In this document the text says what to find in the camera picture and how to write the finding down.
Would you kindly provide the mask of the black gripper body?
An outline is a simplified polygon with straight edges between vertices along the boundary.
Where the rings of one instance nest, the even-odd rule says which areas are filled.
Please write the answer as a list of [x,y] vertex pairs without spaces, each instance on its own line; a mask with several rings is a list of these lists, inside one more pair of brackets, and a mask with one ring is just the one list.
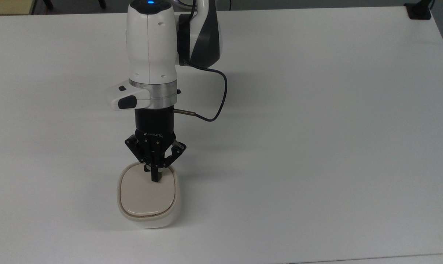
[[138,160],[151,167],[164,167],[165,152],[174,142],[173,108],[159,110],[137,109],[135,113],[135,137]]

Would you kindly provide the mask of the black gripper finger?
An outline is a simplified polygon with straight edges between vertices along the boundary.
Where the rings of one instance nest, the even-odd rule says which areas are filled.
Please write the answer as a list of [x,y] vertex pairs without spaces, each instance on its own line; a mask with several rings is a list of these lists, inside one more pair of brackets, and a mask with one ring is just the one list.
[[166,150],[169,149],[169,145],[164,145],[163,142],[156,142],[156,182],[159,182],[162,177],[162,173],[159,169],[168,168],[174,161],[176,161],[186,150],[187,146],[181,142],[174,141],[171,146],[171,154],[165,157]]
[[125,144],[138,162],[144,164],[144,171],[151,173],[151,181],[157,182],[156,152],[153,150],[151,139],[146,136],[137,137],[134,134],[126,139]]

